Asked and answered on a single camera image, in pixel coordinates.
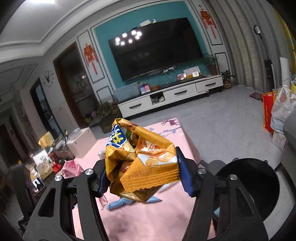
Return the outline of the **yellow cloth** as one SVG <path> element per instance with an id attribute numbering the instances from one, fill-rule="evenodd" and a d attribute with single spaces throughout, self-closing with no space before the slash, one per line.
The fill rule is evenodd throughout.
<path id="1" fill-rule="evenodd" d="M 46 132 L 38 141 L 38 145 L 41 148 L 51 147 L 54 142 L 54 138 L 50 132 Z"/>

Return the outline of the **pink patterned tablecloth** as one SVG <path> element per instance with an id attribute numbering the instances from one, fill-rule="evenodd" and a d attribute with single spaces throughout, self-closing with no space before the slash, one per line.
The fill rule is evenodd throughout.
<path id="1" fill-rule="evenodd" d="M 181 184 L 177 149 L 193 154 L 177 118 L 141 127 L 117 119 L 109 137 L 96 140 L 76 162 L 106 167 L 108 201 L 95 206 L 108 240 L 182 240 L 195 199 Z"/>

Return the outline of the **blue knotted cloth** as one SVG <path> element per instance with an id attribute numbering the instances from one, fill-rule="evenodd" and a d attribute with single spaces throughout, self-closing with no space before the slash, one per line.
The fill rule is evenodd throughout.
<path id="1" fill-rule="evenodd" d="M 157 203 L 157 202 L 161 202 L 161 201 L 162 200 L 159 199 L 158 197 L 152 196 L 148 201 L 145 202 L 145 204 Z M 121 198 L 117 201 L 114 201 L 114 202 L 111 202 L 110 204 L 108 204 L 107 210 L 113 211 L 113 210 L 119 209 L 121 207 L 124 207 L 125 205 L 132 205 L 133 203 L 135 203 L 135 200 L 131 200 L 128 198 Z"/>

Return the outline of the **potted plant on cabinet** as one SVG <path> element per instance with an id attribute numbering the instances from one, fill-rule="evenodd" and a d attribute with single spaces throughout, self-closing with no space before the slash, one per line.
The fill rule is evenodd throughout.
<path id="1" fill-rule="evenodd" d="M 208 66 L 211 75 L 217 75 L 218 58 L 212 54 L 204 54 L 203 61 Z"/>

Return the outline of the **white tv cabinet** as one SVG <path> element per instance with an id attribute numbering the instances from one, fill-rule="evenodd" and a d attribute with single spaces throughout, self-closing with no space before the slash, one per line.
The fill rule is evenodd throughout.
<path id="1" fill-rule="evenodd" d="M 122 116 L 129 118 L 178 101 L 208 94 L 210 90 L 215 88 L 223 89 L 221 75 L 210 75 L 170 85 L 166 88 L 151 91 L 133 99 L 123 101 L 118 104 L 118 107 Z"/>

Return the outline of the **white storage box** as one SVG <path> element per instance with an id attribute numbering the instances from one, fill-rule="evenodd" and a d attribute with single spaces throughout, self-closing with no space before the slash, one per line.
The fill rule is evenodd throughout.
<path id="1" fill-rule="evenodd" d="M 81 134 L 66 144 L 72 154 L 77 158 L 83 158 L 96 144 L 97 139 L 90 128 L 83 128 Z"/>

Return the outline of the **grey curtain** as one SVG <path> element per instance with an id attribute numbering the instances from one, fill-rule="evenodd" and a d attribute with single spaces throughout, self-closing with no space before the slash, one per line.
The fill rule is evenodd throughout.
<path id="1" fill-rule="evenodd" d="M 282 82 L 280 58 L 295 76 L 295 37 L 268 1 L 207 1 L 226 41 L 232 72 L 239 85 L 268 92 L 264 61 L 273 64 L 275 87 Z"/>

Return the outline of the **wall clock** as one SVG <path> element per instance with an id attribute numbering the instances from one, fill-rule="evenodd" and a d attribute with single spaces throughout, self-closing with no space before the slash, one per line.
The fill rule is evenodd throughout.
<path id="1" fill-rule="evenodd" d="M 43 85 L 46 87 L 46 88 L 51 88 L 52 85 L 53 85 L 53 80 L 54 80 L 54 77 L 53 77 L 54 73 L 52 72 L 52 70 L 46 70 L 45 71 L 45 74 L 44 74 L 44 82 L 43 82 Z"/>

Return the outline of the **pink plastic wrapper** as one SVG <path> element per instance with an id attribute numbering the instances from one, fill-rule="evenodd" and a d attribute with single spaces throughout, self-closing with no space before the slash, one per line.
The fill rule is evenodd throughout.
<path id="1" fill-rule="evenodd" d="M 79 176 L 83 172 L 83 168 L 75 160 L 65 161 L 61 169 L 62 176 L 65 179 Z"/>

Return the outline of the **black television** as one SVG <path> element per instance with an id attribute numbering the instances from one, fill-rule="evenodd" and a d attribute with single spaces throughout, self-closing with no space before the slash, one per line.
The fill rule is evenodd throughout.
<path id="1" fill-rule="evenodd" d="M 148 24 L 108 43 L 123 81 L 203 57 L 188 18 Z"/>

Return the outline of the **red gift bag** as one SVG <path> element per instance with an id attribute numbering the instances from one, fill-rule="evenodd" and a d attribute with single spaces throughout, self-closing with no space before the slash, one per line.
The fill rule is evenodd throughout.
<path id="1" fill-rule="evenodd" d="M 276 99 L 277 91 L 267 92 L 262 95 L 263 101 L 263 128 L 269 133 L 273 134 L 274 130 L 271 128 L 271 111 L 274 101 Z"/>

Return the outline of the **white shopping bag on floor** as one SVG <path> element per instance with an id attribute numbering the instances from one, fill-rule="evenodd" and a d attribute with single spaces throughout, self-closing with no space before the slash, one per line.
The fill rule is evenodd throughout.
<path id="1" fill-rule="evenodd" d="M 295 109 L 295 94 L 284 85 L 277 93 L 271 110 L 271 128 L 283 132 L 283 125 Z"/>

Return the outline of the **black trash bin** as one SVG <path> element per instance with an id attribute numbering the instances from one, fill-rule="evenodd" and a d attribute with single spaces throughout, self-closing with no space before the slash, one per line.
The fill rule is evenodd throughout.
<path id="1" fill-rule="evenodd" d="M 295 240 L 295 184 L 283 164 L 273 169 L 267 161 L 235 159 L 217 176 L 236 174 L 263 219 L 269 240 Z"/>

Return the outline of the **potted plant on floor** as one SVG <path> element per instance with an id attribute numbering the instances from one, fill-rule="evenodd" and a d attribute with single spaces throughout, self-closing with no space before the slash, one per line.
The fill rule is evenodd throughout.
<path id="1" fill-rule="evenodd" d="M 230 89 L 232 86 L 231 79 L 235 78 L 233 74 L 231 74 L 230 70 L 225 70 L 221 72 L 222 80 L 223 80 L 223 87 L 225 89 Z"/>

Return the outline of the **yellow chip bag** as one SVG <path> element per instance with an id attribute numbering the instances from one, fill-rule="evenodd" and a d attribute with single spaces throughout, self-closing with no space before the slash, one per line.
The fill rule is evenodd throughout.
<path id="1" fill-rule="evenodd" d="M 180 180 L 177 152 L 166 138 L 124 118 L 116 118 L 105 149 L 110 192 L 146 202 L 163 185 Z"/>

